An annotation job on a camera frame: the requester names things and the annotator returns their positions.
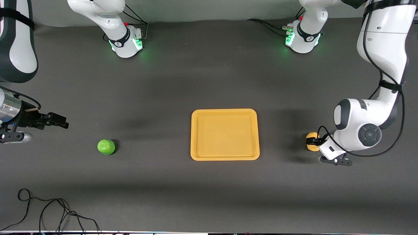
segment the green light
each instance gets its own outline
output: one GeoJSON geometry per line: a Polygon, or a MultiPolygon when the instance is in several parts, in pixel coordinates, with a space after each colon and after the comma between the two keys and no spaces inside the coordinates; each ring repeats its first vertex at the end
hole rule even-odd
{"type": "Polygon", "coordinates": [[[134,43],[135,47],[137,50],[141,50],[142,49],[142,41],[140,39],[132,39],[132,42],[134,43]]]}
{"type": "Polygon", "coordinates": [[[109,40],[109,44],[110,44],[110,46],[112,47],[112,51],[115,51],[115,49],[113,48],[113,45],[112,45],[112,43],[110,42],[110,40],[109,40]]]}
{"type": "Polygon", "coordinates": [[[295,38],[295,33],[294,33],[294,32],[292,32],[292,33],[291,33],[291,35],[288,35],[288,37],[289,37],[290,39],[287,39],[287,40],[286,40],[286,45],[290,46],[290,45],[292,45],[293,39],[295,38]]]}
{"type": "Polygon", "coordinates": [[[318,45],[318,42],[319,42],[319,38],[320,38],[320,37],[321,37],[321,34],[319,34],[319,35],[318,35],[318,39],[317,39],[317,40],[316,40],[316,42],[315,42],[315,46],[316,46],[316,45],[318,45]]]}

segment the silver metal cylinder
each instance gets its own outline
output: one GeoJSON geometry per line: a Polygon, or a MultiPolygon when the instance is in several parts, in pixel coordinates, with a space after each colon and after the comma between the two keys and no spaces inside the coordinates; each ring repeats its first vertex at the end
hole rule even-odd
{"type": "Polygon", "coordinates": [[[22,101],[12,93],[0,89],[0,124],[12,120],[19,113],[22,101]]]}

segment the black band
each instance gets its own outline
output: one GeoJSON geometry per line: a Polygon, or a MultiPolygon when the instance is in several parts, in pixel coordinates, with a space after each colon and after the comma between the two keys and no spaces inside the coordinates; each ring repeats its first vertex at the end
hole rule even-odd
{"type": "Polygon", "coordinates": [[[296,27],[298,34],[305,40],[305,42],[312,42],[316,37],[318,37],[320,32],[317,32],[316,34],[309,34],[305,33],[301,28],[301,23],[298,23],[298,26],[296,27]]]}
{"type": "Polygon", "coordinates": [[[11,9],[11,8],[0,8],[0,18],[1,17],[9,17],[15,20],[18,20],[27,26],[29,26],[31,29],[35,30],[35,23],[29,19],[28,17],[22,15],[20,12],[11,9]]]}
{"type": "Polygon", "coordinates": [[[397,91],[397,92],[402,90],[403,85],[404,83],[398,85],[398,84],[387,82],[385,80],[380,80],[379,82],[379,87],[383,87],[383,88],[386,88],[392,91],[397,91]]]}
{"type": "Polygon", "coordinates": [[[128,41],[130,37],[130,30],[128,28],[126,28],[126,34],[125,36],[123,36],[123,38],[119,39],[119,40],[112,40],[109,39],[109,41],[115,46],[115,47],[123,47],[123,45],[125,45],[125,42],[128,41]]]}
{"type": "Polygon", "coordinates": [[[370,3],[363,14],[363,17],[374,10],[383,9],[387,7],[399,6],[399,5],[416,5],[416,0],[383,0],[374,3],[370,3]]]}

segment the green ball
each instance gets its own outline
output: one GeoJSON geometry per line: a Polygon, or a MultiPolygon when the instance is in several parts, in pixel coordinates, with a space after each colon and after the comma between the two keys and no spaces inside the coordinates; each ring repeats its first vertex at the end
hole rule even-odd
{"type": "Polygon", "coordinates": [[[97,149],[104,155],[110,155],[115,151],[116,147],[115,143],[111,140],[101,140],[97,144],[97,149]]]}

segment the gray surface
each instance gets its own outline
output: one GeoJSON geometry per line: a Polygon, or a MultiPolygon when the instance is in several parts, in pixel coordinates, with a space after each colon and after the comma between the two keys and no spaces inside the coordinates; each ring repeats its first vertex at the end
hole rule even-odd
{"type": "MultiPolygon", "coordinates": [[[[126,0],[147,22],[190,22],[199,20],[284,19],[294,17],[301,5],[297,0],[126,0]]],[[[71,10],[67,0],[33,0],[36,24],[68,27],[93,26],[93,21],[71,10]]],[[[364,8],[348,5],[327,8],[331,18],[362,17],[364,8]]],[[[119,14],[122,20],[137,21],[119,14]]]]}
{"type": "MultiPolygon", "coordinates": [[[[254,22],[153,24],[132,59],[114,55],[98,27],[38,29],[39,72],[13,88],[66,116],[70,129],[30,130],[32,142],[0,146],[1,225],[22,217],[16,193],[27,187],[66,198],[103,230],[417,234],[413,34],[406,128],[395,149],[336,167],[301,146],[303,133],[333,127],[341,99],[367,98],[378,83],[355,49],[360,24],[330,20],[306,55],[254,22]],[[259,159],[193,161],[190,116],[206,108],[256,110],[259,159]],[[97,151],[103,138],[119,140],[115,155],[97,151]]],[[[385,149],[398,125],[368,153],[385,149]]],[[[37,229],[42,205],[13,229],[37,229]]],[[[55,229],[60,215],[47,210],[46,228],[55,229]]],[[[78,227],[72,221],[66,229],[78,227]]]]}

